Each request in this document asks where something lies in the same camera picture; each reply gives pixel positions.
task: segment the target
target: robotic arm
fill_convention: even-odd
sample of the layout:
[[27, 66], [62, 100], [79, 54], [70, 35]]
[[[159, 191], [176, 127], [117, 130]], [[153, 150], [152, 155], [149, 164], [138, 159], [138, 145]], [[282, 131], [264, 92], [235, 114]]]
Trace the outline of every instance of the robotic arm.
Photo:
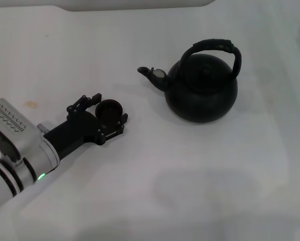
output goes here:
[[[97, 105], [95, 116], [86, 110]], [[123, 133], [128, 115], [101, 94], [82, 96], [67, 108], [67, 120], [42, 134], [5, 99], [0, 99], [0, 206], [55, 170], [86, 142], [103, 145]]]

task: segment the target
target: kettle body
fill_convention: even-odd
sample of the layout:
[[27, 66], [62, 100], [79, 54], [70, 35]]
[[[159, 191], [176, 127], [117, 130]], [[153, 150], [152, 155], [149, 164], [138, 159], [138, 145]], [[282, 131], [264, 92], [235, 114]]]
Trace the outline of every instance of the kettle body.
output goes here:
[[[193, 55], [213, 49], [235, 54], [233, 69], [215, 56]], [[195, 44], [168, 74], [146, 67], [139, 68], [138, 72], [165, 92], [169, 107], [179, 117], [194, 123], [209, 123], [223, 117], [234, 105], [240, 68], [239, 50], [229, 40], [213, 39]]]

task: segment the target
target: black stripe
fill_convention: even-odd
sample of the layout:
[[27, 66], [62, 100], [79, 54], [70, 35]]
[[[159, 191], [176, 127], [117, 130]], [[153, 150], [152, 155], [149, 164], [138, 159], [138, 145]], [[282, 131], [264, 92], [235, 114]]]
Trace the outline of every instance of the black stripe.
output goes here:
[[6, 184], [9, 186], [13, 197], [15, 197], [17, 195], [16, 189], [13, 185], [13, 183], [10, 181], [10, 179], [7, 177], [7, 175], [0, 169], [0, 176], [4, 179], [4, 181], [6, 182]]
[[11, 173], [20, 188], [20, 192], [22, 192], [24, 190], [24, 186], [16, 171], [3, 159], [0, 159], [0, 163]]
[[36, 180], [38, 179], [38, 176], [36, 175], [36, 172], [35, 172], [34, 168], [32, 167], [32, 165], [30, 164], [30, 162], [26, 158], [23, 158], [23, 162], [24, 162], [25, 166], [28, 168], [28, 170], [30, 171], [31, 175], [32, 175], [33, 183], [36, 183]]

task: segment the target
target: white table surface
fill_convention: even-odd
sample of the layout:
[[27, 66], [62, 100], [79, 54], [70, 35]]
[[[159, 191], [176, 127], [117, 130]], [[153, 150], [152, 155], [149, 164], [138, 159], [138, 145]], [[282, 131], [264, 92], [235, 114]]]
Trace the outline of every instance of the white table surface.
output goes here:
[[[50, 126], [83, 94], [129, 114], [124, 135], [84, 145], [0, 208], [0, 240], [300, 241], [300, 1], [290, 2], [0, 9], [0, 97]], [[222, 120], [193, 125], [136, 69], [169, 70], [209, 38], [241, 50], [239, 95]]]

